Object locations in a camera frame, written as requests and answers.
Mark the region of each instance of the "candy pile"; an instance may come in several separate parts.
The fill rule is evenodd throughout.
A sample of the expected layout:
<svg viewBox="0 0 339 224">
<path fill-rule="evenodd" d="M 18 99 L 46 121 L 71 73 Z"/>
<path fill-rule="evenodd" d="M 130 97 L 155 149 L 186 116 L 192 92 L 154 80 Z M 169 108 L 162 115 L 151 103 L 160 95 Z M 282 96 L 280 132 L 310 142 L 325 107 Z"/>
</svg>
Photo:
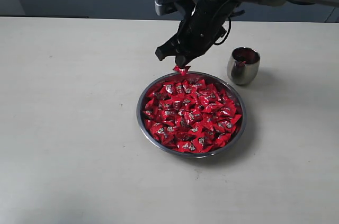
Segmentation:
<svg viewBox="0 0 339 224">
<path fill-rule="evenodd" d="M 155 140 L 182 153 L 207 153 L 225 146 L 241 114 L 224 89 L 204 79 L 165 82 L 147 96 L 145 126 Z"/>
</svg>

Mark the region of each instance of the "stainless steel cup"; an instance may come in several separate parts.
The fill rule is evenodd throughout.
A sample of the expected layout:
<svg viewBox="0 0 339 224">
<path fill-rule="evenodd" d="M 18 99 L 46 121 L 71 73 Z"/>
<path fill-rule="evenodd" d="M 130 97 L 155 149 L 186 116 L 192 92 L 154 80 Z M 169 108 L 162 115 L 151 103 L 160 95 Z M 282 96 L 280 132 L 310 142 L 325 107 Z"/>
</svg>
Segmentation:
<svg viewBox="0 0 339 224">
<path fill-rule="evenodd" d="M 259 70 L 260 55 L 252 48 L 233 50 L 227 65 L 227 76 L 237 85 L 247 85 Z"/>
</svg>

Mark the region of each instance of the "white table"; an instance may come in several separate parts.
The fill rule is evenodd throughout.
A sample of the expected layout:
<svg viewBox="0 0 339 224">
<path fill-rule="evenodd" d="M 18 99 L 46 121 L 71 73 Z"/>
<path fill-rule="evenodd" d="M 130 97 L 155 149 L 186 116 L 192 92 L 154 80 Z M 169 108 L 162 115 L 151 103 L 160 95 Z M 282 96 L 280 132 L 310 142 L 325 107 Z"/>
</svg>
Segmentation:
<svg viewBox="0 0 339 224">
<path fill-rule="evenodd" d="M 339 25 L 236 22 L 191 63 L 235 88 L 248 126 L 228 152 L 186 160 L 139 130 L 142 90 L 171 73 L 173 21 L 0 18 L 0 223 L 338 223 Z"/>
</svg>

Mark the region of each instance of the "stainless steel bowl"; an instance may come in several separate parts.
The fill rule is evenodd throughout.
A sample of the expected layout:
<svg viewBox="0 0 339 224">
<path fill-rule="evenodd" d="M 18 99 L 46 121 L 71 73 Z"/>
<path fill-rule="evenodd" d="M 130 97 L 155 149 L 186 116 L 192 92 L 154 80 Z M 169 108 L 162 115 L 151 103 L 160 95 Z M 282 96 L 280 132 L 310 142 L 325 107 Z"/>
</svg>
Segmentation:
<svg viewBox="0 0 339 224">
<path fill-rule="evenodd" d="M 143 115 L 142 111 L 143 111 L 147 101 L 149 101 L 149 99 L 146 97 L 148 95 L 148 93 L 158 89 L 159 86 L 162 85 L 162 83 L 165 82 L 165 81 L 173 81 L 173 80 L 174 81 L 182 81 L 184 79 L 188 79 L 188 80 L 205 79 L 207 84 L 213 83 L 218 90 L 221 90 L 222 88 L 224 88 L 226 90 L 226 92 L 228 93 L 229 98 L 232 99 L 235 102 L 235 104 L 237 106 L 237 111 L 238 111 L 238 113 L 242 114 L 242 118 L 238 122 L 239 125 L 237 127 L 237 131 L 232 135 L 231 141 L 228 144 L 226 144 L 224 147 L 221 147 L 217 150 L 210 151 L 208 153 L 203 153 L 203 154 L 181 153 L 181 152 L 174 151 L 174 150 L 171 150 L 171 149 L 163 146 L 158 141 L 156 141 L 152 137 L 152 135 L 147 131 L 147 129 L 144 125 L 144 115 Z M 215 155 L 215 154 L 218 154 L 222 151 L 227 150 L 233 144 L 235 144 L 235 142 L 237 142 L 239 140 L 239 138 L 241 137 L 241 135 L 243 134 L 243 132 L 245 130 L 245 126 L 246 126 L 246 119 L 247 119 L 247 115 L 246 115 L 244 102 L 241 99 L 240 95 L 229 84 L 227 84 L 226 82 L 224 82 L 223 80 L 221 80 L 217 77 L 211 76 L 209 74 L 201 73 L 201 72 L 195 72 L 195 71 L 189 72 L 185 76 L 182 76 L 179 73 L 171 73 L 171 74 L 165 75 L 165 76 L 153 81 L 143 91 L 143 93 L 141 94 L 141 96 L 139 98 L 138 105 L 137 105 L 137 120 L 138 120 L 139 126 L 140 126 L 142 132 L 144 133 L 144 135 L 146 136 L 146 138 L 149 141 L 151 141 L 151 143 L 153 143 L 155 146 L 157 146 L 158 148 L 160 148 L 161 150 L 163 150 L 167 153 L 175 154 L 175 155 L 179 155 L 179 156 L 187 157 L 187 158 L 204 158 L 204 157 L 212 156 L 212 155 Z"/>
</svg>

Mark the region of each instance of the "cable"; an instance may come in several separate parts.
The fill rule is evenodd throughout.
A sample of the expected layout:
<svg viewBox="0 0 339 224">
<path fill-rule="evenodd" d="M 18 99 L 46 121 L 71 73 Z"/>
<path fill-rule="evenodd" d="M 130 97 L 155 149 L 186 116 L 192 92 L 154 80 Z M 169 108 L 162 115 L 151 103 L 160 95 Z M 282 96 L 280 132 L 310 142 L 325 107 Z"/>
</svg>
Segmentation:
<svg viewBox="0 0 339 224">
<path fill-rule="evenodd" d="M 213 22 L 213 20 L 215 19 L 215 17 L 218 15 L 218 13 L 221 11 L 221 9 L 222 9 L 227 3 L 229 3 L 230 1 L 232 1 L 232 0 L 227 0 L 227 1 L 225 1 L 225 2 L 217 9 L 217 11 L 215 12 L 215 14 L 214 14 L 213 17 L 212 17 L 211 23 Z M 226 39 L 228 38 L 228 36 L 229 36 L 229 34 L 230 34 L 230 31 L 231 31 L 231 18 L 230 18 L 230 17 L 228 17 L 228 23 L 229 23 L 229 25 L 228 25 L 228 31 L 227 31 L 225 37 L 223 38 L 222 41 L 220 41 L 220 42 L 218 42 L 218 43 L 215 42 L 214 45 L 219 46 L 219 45 L 223 44 L 223 43 L 226 41 Z"/>
</svg>

